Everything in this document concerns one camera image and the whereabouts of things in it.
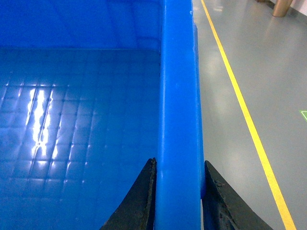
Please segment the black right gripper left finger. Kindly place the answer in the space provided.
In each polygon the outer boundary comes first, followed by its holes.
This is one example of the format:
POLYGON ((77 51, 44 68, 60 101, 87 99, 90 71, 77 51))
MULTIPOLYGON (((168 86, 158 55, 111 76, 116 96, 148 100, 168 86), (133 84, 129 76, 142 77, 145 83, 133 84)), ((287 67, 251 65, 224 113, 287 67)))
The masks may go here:
POLYGON ((155 158, 146 162, 123 201, 100 229, 154 229, 156 164, 155 158))

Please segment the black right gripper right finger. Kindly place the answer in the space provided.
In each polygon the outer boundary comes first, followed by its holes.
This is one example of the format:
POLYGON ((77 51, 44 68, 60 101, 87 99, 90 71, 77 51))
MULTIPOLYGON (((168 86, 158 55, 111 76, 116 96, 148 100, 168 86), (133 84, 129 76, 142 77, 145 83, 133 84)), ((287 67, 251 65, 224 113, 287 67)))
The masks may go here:
POLYGON ((206 230, 271 230, 214 166, 205 161, 206 192, 202 198, 206 230))

